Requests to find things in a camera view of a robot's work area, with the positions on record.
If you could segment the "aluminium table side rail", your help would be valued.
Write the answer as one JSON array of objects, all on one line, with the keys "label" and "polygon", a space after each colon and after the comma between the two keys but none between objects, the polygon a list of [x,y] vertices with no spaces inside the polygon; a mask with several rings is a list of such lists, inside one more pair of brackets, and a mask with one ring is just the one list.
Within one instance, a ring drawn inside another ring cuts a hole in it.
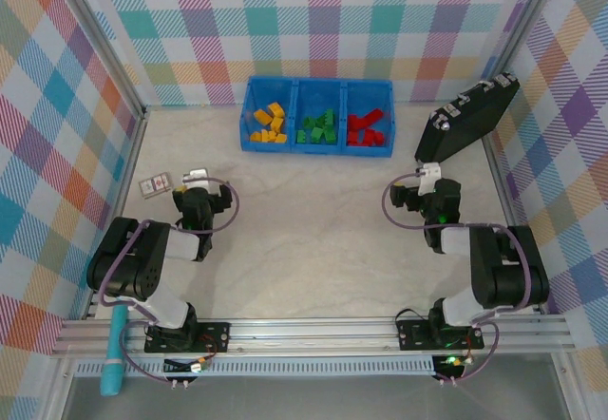
[{"label": "aluminium table side rail", "polygon": [[100,236],[100,239],[103,238],[105,231],[109,228],[111,221],[113,221],[116,217],[120,216],[123,213],[126,205],[126,200],[133,179],[137,159],[142,149],[143,137],[147,128],[151,107],[145,106],[142,111],[142,116],[135,124],[134,138],[132,140],[132,144],[128,152],[127,160],[124,164],[123,173],[121,175],[120,187],[115,197],[115,201],[111,206],[110,214],[109,217],[106,219],[104,230]]},{"label": "aluminium table side rail", "polygon": [[[502,207],[503,216],[505,219],[504,226],[509,224],[518,224],[517,216],[514,211],[512,199],[510,199],[508,187],[500,169],[500,163],[498,155],[495,151],[495,145],[489,135],[482,138],[482,144],[484,153],[488,162],[492,180],[495,184],[495,188],[498,194],[499,202]],[[538,313],[543,314],[544,303],[529,303],[526,307],[517,306],[501,306],[496,309],[494,317],[498,318],[500,315],[513,315],[513,314],[532,314]]]}]

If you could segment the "aluminium mounting rail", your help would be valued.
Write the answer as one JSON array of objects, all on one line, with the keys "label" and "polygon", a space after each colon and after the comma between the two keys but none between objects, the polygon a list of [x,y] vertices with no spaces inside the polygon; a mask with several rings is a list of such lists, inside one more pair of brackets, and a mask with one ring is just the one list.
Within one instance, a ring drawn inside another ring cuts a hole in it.
[{"label": "aluminium mounting rail", "polygon": [[[379,356],[400,353],[400,335],[391,317],[235,319],[227,356]],[[497,353],[568,353],[573,336],[561,315],[503,315],[495,320]],[[63,325],[52,356],[105,356],[110,322],[74,320]]]}]

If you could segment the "blue three-compartment bin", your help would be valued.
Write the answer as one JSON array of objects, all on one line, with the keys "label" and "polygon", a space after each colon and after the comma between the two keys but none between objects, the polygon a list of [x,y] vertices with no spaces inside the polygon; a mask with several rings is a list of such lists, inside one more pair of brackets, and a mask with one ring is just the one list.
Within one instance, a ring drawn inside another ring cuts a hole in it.
[{"label": "blue three-compartment bin", "polygon": [[[254,112],[263,109],[272,116],[267,106],[274,102],[279,103],[285,111],[281,133],[287,135],[288,141],[252,143],[250,135],[253,132],[272,130],[270,124],[261,125],[255,119]],[[334,112],[334,126],[327,128],[335,130],[337,143],[326,144],[324,137],[320,143],[311,143],[311,130],[303,127],[303,120],[307,117],[317,119],[329,108]],[[385,144],[347,146],[348,116],[355,114],[364,117],[375,108],[381,109],[384,117],[368,128],[383,132]],[[300,129],[307,132],[307,143],[295,141],[296,131]],[[253,76],[248,81],[239,118],[241,149],[251,152],[389,158],[395,133],[393,88],[392,82],[387,80]]]}]

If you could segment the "black connector board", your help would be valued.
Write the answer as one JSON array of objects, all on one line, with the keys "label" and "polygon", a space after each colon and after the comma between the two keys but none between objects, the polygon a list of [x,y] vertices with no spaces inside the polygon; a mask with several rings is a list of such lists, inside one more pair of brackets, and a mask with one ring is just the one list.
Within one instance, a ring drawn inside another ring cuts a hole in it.
[{"label": "black connector board", "polygon": [[198,376],[202,372],[208,370],[212,362],[212,357],[199,357],[197,359],[188,361],[165,358],[163,360],[163,371]]},{"label": "black connector board", "polygon": [[461,378],[465,373],[466,365],[459,355],[434,355],[432,357],[434,378],[447,380]]}]

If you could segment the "teal marker pen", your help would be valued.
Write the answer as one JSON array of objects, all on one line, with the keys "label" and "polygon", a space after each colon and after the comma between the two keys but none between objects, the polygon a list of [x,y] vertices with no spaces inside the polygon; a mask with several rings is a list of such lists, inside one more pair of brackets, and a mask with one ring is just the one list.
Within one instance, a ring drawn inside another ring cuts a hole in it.
[{"label": "teal marker pen", "polygon": [[120,346],[120,334],[127,321],[128,310],[124,305],[113,309],[110,320],[109,336],[105,363],[102,368],[100,395],[110,397],[118,395],[124,379],[124,356]]}]

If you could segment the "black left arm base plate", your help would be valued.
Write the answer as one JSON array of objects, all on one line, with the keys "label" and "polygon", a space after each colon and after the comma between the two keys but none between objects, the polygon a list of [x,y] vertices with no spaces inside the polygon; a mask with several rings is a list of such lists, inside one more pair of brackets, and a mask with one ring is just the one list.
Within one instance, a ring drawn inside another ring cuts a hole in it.
[{"label": "black left arm base plate", "polygon": [[181,329],[150,326],[145,331],[146,353],[226,353],[228,322],[197,322]]}]

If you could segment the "black hard case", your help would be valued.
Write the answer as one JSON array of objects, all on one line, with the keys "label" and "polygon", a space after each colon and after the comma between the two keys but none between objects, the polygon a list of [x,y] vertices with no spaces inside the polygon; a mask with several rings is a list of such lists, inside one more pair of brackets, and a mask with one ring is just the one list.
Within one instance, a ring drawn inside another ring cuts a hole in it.
[{"label": "black hard case", "polygon": [[459,93],[433,110],[427,119],[414,159],[441,163],[495,129],[520,89],[518,78],[500,73]]}]

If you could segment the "small card box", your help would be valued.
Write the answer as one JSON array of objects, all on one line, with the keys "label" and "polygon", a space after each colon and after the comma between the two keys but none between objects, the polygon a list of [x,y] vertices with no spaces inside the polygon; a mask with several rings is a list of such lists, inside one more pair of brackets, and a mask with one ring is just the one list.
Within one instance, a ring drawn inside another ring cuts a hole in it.
[{"label": "small card box", "polygon": [[159,194],[170,191],[172,188],[172,182],[169,174],[163,172],[156,176],[139,181],[138,186],[142,197],[147,200]]}]

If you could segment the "aluminium frame post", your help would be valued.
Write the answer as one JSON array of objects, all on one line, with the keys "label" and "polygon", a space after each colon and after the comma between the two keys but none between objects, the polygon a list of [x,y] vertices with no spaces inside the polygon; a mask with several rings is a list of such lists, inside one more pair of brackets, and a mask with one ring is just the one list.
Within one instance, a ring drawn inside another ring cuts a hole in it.
[{"label": "aluminium frame post", "polygon": [[499,33],[498,42],[486,64],[484,75],[507,70],[527,40],[548,0],[517,0]]},{"label": "aluminium frame post", "polygon": [[114,80],[116,87],[125,98],[129,108],[140,119],[144,119],[145,105],[139,97],[135,87],[132,85],[131,80],[128,78],[118,55],[110,45],[109,39],[105,35],[94,11],[86,0],[67,0],[67,3],[81,24],[82,30],[93,49],[99,54],[110,77]]}]

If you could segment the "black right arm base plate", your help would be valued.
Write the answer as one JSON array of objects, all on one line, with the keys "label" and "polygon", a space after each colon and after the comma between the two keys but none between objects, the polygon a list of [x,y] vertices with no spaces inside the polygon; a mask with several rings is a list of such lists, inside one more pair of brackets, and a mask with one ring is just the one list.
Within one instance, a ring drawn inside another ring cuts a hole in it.
[{"label": "black right arm base plate", "polygon": [[485,347],[482,331],[473,327],[436,328],[425,319],[396,322],[401,351],[466,351]]}]

